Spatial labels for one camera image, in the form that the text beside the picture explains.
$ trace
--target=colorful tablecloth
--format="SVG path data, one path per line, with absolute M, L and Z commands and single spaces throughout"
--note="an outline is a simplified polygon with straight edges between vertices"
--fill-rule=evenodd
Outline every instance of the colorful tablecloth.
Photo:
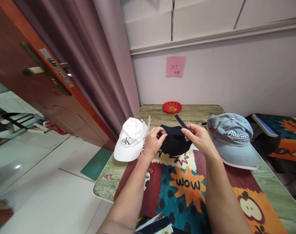
M 137 160 L 129 162 L 117 188 L 120 194 Z M 252 173 L 225 165 L 230 184 L 254 234 L 287 233 Z M 211 233 L 206 206 L 206 161 L 191 149 L 170 156 L 159 151 L 146 173 L 141 214 L 154 217 L 163 212 L 174 227 L 188 233 Z
M 269 156 L 296 161 L 296 117 L 257 114 L 278 135 L 278 147 Z

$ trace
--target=hand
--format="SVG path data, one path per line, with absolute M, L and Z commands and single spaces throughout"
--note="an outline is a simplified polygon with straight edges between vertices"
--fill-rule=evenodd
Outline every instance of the hand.
M 212 142 L 212 139 L 204 127 L 197 126 L 195 124 L 187 125 L 189 130 L 182 128 L 181 131 L 185 134 L 186 141 L 192 141 L 192 143 L 200 150 L 205 156 L 211 154 L 218 154 L 218 151 Z
M 167 134 L 164 133 L 160 138 L 157 137 L 157 134 L 163 130 L 164 129 L 162 127 L 154 127 L 146 136 L 145 150 L 143 154 L 149 157 L 151 160 L 153 159 L 154 155 L 158 152 L 164 139 L 167 136 Z

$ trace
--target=green mat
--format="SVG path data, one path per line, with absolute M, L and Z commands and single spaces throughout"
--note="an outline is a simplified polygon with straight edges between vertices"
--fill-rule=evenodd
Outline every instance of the green mat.
M 96 181 L 112 154 L 112 151 L 101 148 L 80 172 Z

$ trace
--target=gray denim baseball cap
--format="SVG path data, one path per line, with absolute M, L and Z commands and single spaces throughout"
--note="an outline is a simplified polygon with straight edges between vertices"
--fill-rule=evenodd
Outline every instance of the gray denim baseball cap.
M 250 144 L 253 130 L 244 117 L 231 113 L 211 115 L 207 129 L 223 159 L 236 165 L 258 166 L 257 153 Z

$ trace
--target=pink sticky note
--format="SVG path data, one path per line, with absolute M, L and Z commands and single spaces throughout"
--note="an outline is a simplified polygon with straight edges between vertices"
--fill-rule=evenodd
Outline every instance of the pink sticky note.
M 167 57 L 166 59 L 166 77 L 183 77 L 186 56 Z

